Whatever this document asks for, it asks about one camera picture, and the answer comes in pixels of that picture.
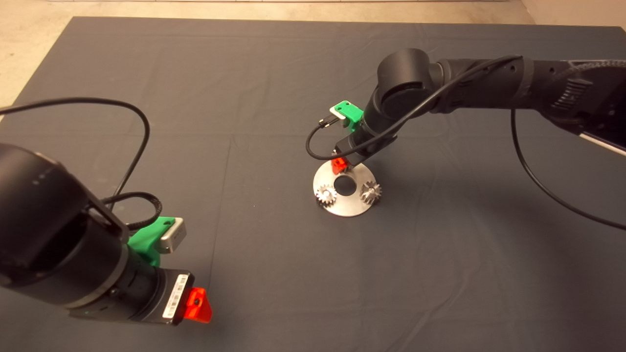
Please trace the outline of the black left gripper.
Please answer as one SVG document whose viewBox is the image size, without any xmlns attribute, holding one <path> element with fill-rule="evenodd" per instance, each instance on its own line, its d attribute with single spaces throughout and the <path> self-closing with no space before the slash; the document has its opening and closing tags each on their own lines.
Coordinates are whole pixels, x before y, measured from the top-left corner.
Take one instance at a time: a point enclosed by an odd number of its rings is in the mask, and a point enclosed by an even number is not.
<svg viewBox="0 0 626 352">
<path fill-rule="evenodd" d="M 149 325 L 179 325 L 185 319 L 203 324 L 212 320 L 213 310 L 206 289 L 193 287 L 195 277 L 189 270 L 156 268 L 156 292 L 142 312 Z"/>
</svg>

